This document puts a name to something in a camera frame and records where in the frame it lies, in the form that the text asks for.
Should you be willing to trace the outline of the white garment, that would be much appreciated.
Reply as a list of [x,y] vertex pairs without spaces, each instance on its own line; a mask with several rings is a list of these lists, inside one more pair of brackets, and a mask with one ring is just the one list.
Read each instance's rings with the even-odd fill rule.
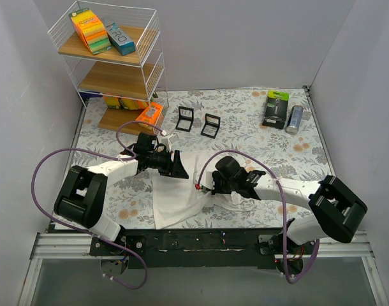
[[204,208],[219,207],[232,212],[247,212],[256,206],[253,200],[242,198],[237,193],[213,196],[195,189],[198,175],[212,155],[211,151],[182,152],[180,157],[189,175],[188,179],[153,174],[152,199],[156,229],[174,226],[194,217]]

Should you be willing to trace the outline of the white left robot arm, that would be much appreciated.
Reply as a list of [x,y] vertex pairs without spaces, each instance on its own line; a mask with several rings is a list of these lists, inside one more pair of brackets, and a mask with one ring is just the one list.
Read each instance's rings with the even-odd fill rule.
[[121,226],[103,213],[106,189],[148,168],[161,176],[188,179],[180,151],[172,150],[178,139],[175,133],[160,137],[140,133],[137,141],[114,160],[87,168],[71,167],[54,212],[104,238],[104,247],[110,254],[121,254],[126,247],[126,239],[120,235]]

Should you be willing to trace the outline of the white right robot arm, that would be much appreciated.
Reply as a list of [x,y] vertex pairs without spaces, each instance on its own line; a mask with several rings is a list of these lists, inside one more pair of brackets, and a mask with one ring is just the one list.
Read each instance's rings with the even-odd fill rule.
[[286,221],[279,245],[290,254],[307,242],[326,237],[350,243],[367,213],[366,204],[335,176],[320,181],[278,179],[268,171],[247,171],[231,156],[207,171],[203,184],[212,194],[237,193],[245,199],[284,201],[310,210],[307,217]]

